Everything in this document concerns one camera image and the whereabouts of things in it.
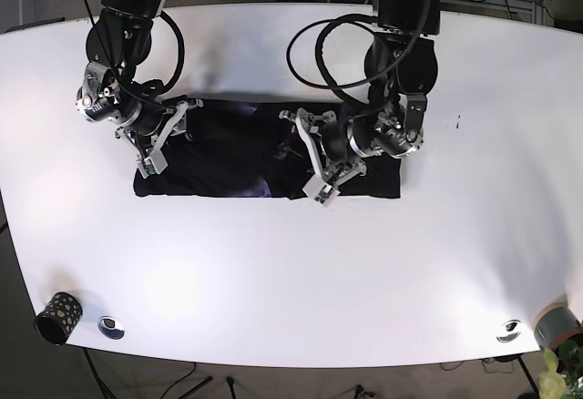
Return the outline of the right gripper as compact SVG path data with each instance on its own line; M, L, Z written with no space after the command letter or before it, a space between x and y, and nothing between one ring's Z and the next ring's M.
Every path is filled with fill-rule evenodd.
M139 105L132 121L128 119L119 124L115 137L136 153L138 173L142 178L159 175L168 167L162 148L168 138L187 133L187 113L198 107L203 107L199 98L186 98L175 107L163 106L151 111Z

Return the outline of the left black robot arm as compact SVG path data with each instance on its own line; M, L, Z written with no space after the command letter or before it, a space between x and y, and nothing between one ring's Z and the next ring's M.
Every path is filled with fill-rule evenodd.
M314 46L320 87L341 103L280 112L291 122L291 141L267 179L273 196L323 206L340 195L399 198L400 162L424 144L427 96L438 74L440 0L373 0L373 10L320 21ZM348 84L338 83L324 62L325 40L344 25L373 37L364 78Z

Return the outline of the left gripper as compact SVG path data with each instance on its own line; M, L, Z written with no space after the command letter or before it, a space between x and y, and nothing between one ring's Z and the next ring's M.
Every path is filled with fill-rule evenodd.
M317 115L304 108L282 110L279 118L293 124L306 147L313 172L302 187L308 198L327 207L340 195L343 184L367 173L363 160L349 154L346 132L334 111Z

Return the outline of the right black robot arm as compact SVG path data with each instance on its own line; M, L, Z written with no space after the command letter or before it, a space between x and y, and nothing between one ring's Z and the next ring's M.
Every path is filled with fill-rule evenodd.
M86 41L88 64L77 92L77 111L89 122L114 123L115 134L137 155L143 178L168 166L162 148L168 138L187 132L187 113L203 103L180 96L166 99L185 62L185 41L178 25L164 12L166 0L101 0L98 18L91 18ZM164 21L178 43L175 70L168 82L135 80L137 68L151 50L156 18Z

